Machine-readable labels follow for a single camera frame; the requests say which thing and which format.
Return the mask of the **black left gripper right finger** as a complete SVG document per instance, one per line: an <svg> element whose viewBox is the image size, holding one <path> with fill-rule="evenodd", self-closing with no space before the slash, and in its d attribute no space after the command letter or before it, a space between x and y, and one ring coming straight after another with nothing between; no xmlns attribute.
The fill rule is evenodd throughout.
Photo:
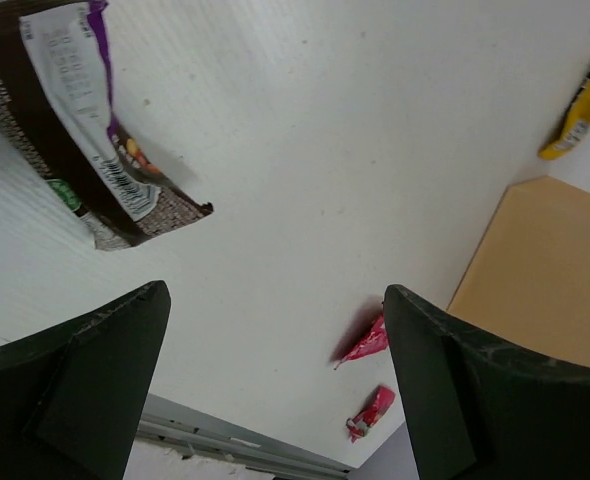
<svg viewBox="0 0 590 480"><path fill-rule="evenodd" d="M590 368L462 321L401 285L383 312L423 479L590 479Z"/></svg>

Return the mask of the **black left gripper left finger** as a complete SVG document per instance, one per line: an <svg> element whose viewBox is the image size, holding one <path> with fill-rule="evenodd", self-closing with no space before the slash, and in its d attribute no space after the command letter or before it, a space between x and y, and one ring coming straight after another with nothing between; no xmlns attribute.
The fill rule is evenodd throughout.
<svg viewBox="0 0 590 480"><path fill-rule="evenodd" d="M0 346L0 479L120 479L170 315L165 282Z"/></svg>

